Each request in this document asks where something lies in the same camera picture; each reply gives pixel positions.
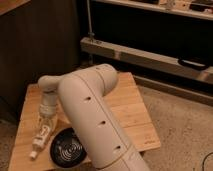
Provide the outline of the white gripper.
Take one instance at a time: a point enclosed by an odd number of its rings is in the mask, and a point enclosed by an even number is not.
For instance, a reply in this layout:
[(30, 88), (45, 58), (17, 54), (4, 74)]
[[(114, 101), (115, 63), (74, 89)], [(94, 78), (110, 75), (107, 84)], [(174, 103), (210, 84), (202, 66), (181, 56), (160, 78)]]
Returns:
[[(50, 120), (51, 132), (55, 131), (57, 126), (57, 117), (54, 116), (56, 114), (57, 109), (57, 94), (55, 92), (43, 92), (41, 103), (39, 106), (39, 114), (42, 117), (52, 117)], [(42, 117), (38, 116), (36, 131), (39, 131), (42, 126)]]

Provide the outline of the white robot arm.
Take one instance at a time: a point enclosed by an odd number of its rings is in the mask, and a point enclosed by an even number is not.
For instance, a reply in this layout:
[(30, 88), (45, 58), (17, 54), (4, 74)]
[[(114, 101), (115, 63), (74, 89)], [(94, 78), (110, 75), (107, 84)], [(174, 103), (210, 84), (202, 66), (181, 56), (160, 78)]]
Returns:
[(150, 171), (104, 100), (117, 82), (117, 71), (109, 64), (42, 76), (40, 114), (53, 115), (60, 103), (97, 171)]

